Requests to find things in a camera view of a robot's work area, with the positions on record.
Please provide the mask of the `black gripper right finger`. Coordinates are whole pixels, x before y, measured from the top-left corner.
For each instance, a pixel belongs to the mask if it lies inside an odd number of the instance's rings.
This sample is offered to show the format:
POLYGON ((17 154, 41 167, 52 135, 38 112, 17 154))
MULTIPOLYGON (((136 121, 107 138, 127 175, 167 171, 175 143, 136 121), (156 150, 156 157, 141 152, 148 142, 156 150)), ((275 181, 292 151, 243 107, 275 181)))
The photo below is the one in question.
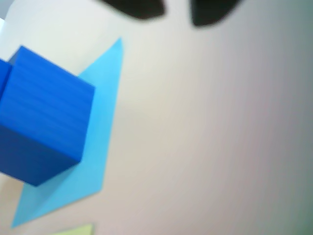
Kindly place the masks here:
POLYGON ((191 0, 194 26, 214 25, 223 20, 238 4, 238 0, 191 0))

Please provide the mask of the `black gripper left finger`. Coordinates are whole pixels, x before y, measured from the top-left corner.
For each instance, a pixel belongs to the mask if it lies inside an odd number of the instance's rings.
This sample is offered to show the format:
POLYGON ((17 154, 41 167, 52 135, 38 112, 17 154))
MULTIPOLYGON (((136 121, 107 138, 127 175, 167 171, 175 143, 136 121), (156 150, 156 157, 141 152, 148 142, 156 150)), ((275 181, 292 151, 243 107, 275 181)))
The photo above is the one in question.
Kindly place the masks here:
POLYGON ((139 20, 164 15, 164 2, 162 0, 102 0, 102 2, 139 20))

